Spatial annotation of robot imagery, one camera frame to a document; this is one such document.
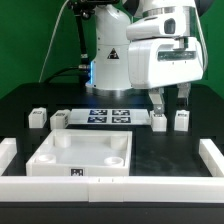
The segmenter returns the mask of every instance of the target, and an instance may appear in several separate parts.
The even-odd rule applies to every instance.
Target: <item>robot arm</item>
[[[211,3],[197,1],[200,13]],[[195,1],[147,0],[143,17],[127,28],[127,38],[132,41],[128,53],[132,86],[151,89],[201,79],[207,52]],[[195,24],[201,32],[203,51],[196,38]]]

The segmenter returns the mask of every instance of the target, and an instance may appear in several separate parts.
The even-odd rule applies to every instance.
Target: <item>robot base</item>
[[[106,96],[106,97],[115,97],[115,98],[120,98],[120,97],[125,97],[129,96],[132,94],[137,94],[139,93],[140,90],[136,89],[124,89],[124,90],[105,90],[105,89],[97,89],[92,86],[86,85],[86,92],[91,93],[94,95],[98,96]]]

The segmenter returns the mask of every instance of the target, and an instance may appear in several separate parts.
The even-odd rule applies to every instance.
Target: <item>small white block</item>
[[[0,175],[4,173],[16,153],[16,139],[5,138],[0,144]]]
[[[47,110],[45,108],[35,108],[30,113],[29,117],[30,128],[43,128],[47,121]]]
[[[69,124],[70,110],[58,110],[51,118],[51,130],[65,129]]]
[[[167,127],[167,119],[164,114],[155,114],[150,112],[151,127],[154,132],[165,132]]]
[[[175,131],[188,131],[190,112],[186,110],[177,110],[175,116]]]

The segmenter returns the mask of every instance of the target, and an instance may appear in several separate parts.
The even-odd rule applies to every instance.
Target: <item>black table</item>
[[[133,132],[130,175],[210,176],[198,155],[199,139],[211,138],[224,150],[224,100],[210,88],[193,85],[188,132],[174,131],[177,88],[165,89],[167,132],[150,126],[70,125],[76,129]],[[33,108],[45,107],[43,129],[29,129]],[[14,137],[17,155],[3,175],[25,175],[25,164],[50,133],[49,118],[60,109],[129,108],[152,110],[147,92],[123,98],[94,96],[75,84],[24,84],[0,100],[0,136]],[[199,203],[0,203],[0,223],[223,223],[224,204]]]

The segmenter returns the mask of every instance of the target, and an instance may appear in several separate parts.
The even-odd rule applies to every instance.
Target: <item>green backdrop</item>
[[[56,18],[64,0],[0,1],[0,97],[23,83],[38,82]],[[199,83],[224,98],[224,1],[215,0],[201,23],[209,67]],[[94,19],[84,22],[90,58],[95,56]],[[79,40],[72,11],[65,9],[44,78],[80,62]]]

